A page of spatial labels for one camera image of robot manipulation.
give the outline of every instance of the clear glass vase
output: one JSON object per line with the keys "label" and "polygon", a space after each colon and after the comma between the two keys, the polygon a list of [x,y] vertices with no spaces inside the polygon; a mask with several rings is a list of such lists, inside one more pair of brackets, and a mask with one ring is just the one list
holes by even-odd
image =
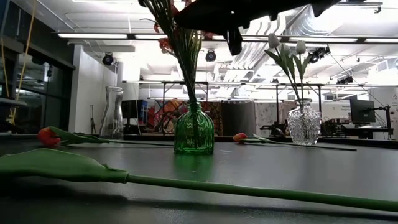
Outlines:
{"label": "clear glass vase", "polygon": [[199,102],[188,102],[188,112],[175,122],[174,152],[177,154],[212,154],[214,124],[202,112]]}
{"label": "clear glass vase", "polygon": [[106,108],[101,121],[100,138],[123,140],[122,99],[122,88],[106,87]]}
{"label": "clear glass vase", "polygon": [[321,113],[311,108],[311,99],[296,100],[297,108],[287,118],[293,143],[311,146],[317,143],[321,130]]}

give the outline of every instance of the security camera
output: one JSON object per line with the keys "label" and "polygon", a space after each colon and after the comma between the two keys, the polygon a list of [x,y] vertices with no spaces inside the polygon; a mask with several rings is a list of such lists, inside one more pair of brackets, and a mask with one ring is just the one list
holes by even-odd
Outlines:
{"label": "security camera", "polygon": [[206,54],[206,61],[207,62],[214,62],[216,60],[216,53],[214,50],[208,50]]}
{"label": "security camera", "polygon": [[116,63],[116,60],[113,58],[113,54],[108,52],[108,53],[105,53],[105,56],[102,59],[102,63],[104,65],[110,66],[110,65],[114,65]]}

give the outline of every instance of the colorful artwork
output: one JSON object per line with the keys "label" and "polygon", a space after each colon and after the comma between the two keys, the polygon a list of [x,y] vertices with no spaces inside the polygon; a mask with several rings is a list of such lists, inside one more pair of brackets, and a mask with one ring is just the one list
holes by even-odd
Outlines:
{"label": "colorful artwork", "polygon": [[[202,102],[202,110],[210,116],[215,125],[215,134],[222,136],[223,125],[221,119],[221,103]],[[174,124],[177,118],[186,113],[187,103],[179,100],[155,100],[155,106],[148,111],[147,127],[157,133],[174,133]]]}

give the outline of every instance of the ceiling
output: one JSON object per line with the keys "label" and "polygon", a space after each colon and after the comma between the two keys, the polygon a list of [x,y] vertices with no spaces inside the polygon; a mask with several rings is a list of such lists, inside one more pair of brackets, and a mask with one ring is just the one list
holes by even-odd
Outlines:
{"label": "ceiling", "polygon": [[[33,0],[12,0],[27,12],[32,11]],[[38,0],[37,18],[59,32],[106,32],[106,33],[154,33],[153,22],[141,19],[153,19],[146,8],[140,7],[138,1],[117,0],[119,3],[85,2],[85,0]],[[294,9],[279,15],[278,21],[269,22],[268,18],[252,21],[251,28],[245,34],[259,33],[263,28],[256,24],[266,26],[261,34],[269,32],[280,34],[300,35],[398,35],[398,2],[396,0],[377,0],[382,2],[382,11],[375,14],[377,9],[354,6],[333,6],[321,17],[309,19],[307,8]],[[183,7],[182,2],[176,1],[177,7]],[[119,60],[135,60],[141,65],[141,75],[167,75],[177,71],[177,63],[170,55],[162,54],[156,41],[89,41],[85,49],[95,57],[102,57],[104,49],[123,49],[117,53]],[[245,44],[241,55],[232,57],[228,46],[224,42],[204,42],[200,52],[198,70],[213,73],[215,66],[228,63],[235,66],[250,65],[254,70],[251,80],[258,78],[262,82],[269,82],[273,78],[280,78],[280,82],[287,81],[283,76],[278,76],[280,69],[274,62],[264,57],[266,44]],[[215,49],[217,58],[215,62],[206,62],[207,49]],[[308,66],[308,80],[312,83],[326,83],[330,77],[341,74],[345,70],[354,68],[354,75],[366,77],[368,70],[384,58],[398,58],[398,45],[330,45],[331,55],[319,62]],[[234,78],[245,77],[246,74],[227,72],[229,81],[239,81]]]}

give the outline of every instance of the computer monitor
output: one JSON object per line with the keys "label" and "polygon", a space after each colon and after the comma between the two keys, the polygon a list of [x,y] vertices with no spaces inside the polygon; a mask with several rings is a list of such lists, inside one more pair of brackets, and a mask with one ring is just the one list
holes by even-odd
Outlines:
{"label": "computer monitor", "polygon": [[373,101],[350,99],[349,104],[351,106],[351,120],[353,124],[376,122]]}

